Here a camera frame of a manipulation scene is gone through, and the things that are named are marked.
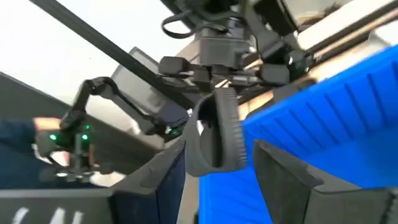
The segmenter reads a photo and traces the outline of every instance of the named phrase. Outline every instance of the green led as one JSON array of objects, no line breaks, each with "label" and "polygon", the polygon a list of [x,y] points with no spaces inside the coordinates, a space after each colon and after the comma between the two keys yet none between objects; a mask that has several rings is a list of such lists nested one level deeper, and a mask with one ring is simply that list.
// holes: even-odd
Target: green led
[{"label": "green led", "polygon": [[171,133],[172,135],[174,135],[174,136],[176,136],[176,135],[179,135],[179,134],[180,134],[178,131],[174,131],[174,130],[173,130],[173,131],[171,131],[170,133]]}]

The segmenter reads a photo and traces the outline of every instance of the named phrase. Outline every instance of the blue sleeve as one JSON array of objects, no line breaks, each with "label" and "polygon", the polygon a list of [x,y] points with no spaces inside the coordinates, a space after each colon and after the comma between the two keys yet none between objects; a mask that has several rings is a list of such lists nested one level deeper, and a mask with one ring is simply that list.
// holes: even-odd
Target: blue sleeve
[{"label": "blue sleeve", "polygon": [[35,143],[35,124],[33,119],[0,120],[0,142],[22,153],[32,153],[31,144]]}]

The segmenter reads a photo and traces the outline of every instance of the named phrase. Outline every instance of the person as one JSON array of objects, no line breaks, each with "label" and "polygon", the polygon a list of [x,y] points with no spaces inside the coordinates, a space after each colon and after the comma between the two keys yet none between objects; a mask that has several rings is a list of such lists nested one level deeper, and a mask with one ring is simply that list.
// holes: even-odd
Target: person
[{"label": "person", "polygon": [[42,182],[39,175],[51,164],[36,157],[32,145],[39,131],[59,129],[58,118],[0,120],[0,189],[96,188],[91,183],[55,179]]}]

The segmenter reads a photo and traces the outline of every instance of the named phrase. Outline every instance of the black cable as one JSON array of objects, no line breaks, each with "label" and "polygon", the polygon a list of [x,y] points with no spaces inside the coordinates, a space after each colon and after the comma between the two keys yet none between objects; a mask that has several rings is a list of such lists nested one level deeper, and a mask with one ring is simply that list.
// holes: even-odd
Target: black cable
[{"label": "black cable", "polygon": [[[162,3],[172,11],[173,14],[177,15],[180,14],[182,11],[181,9],[176,5],[175,1],[169,1],[169,0],[161,0]],[[191,20],[190,18],[183,18],[182,22],[189,28],[189,29],[194,29],[195,28],[195,21]]]},{"label": "black cable", "polygon": [[[205,22],[203,22],[201,25],[197,25],[193,29],[190,29],[190,32],[183,33],[183,34],[172,32],[165,28],[165,25],[167,25],[167,24],[170,24],[172,22],[177,22],[177,21],[183,21],[188,16],[192,16],[192,15],[202,18]],[[220,33],[227,33],[228,28],[225,26],[221,26],[221,25],[217,24],[216,22],[222,21],[225,19],[229,19],[232,17],[238,18],[238,19],[243,18],[243,16],[239,12],[226,11],[226,12],[219,12],[216,14],[210,14],[210,13],[206,12],[204,9],[201,9],[199,7],[193,7],[192,9],[183,11],[180,14],[172,15],[172,16],[164,19],[162,21],[162,30],[166,35],[168,35],[169,37],[174,38],[174,39],[188,38],[188,37],[196,34],[197,32],[201,31],[204,28],[209,28],[209,29],[218,31]]]}]

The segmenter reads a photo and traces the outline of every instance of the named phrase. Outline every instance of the green light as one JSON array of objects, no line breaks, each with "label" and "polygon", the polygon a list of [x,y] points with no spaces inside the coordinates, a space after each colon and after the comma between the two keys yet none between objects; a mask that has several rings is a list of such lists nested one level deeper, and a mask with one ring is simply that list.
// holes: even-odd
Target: green light
[{"label": "green light", "polygon": [[177,136],[177,135],[180,134],[180,132],[178,132],[178,131],[176,131],[176,130],[172,130],[170,133],[171,133],[172,135],[174,135],[174,136]]}]

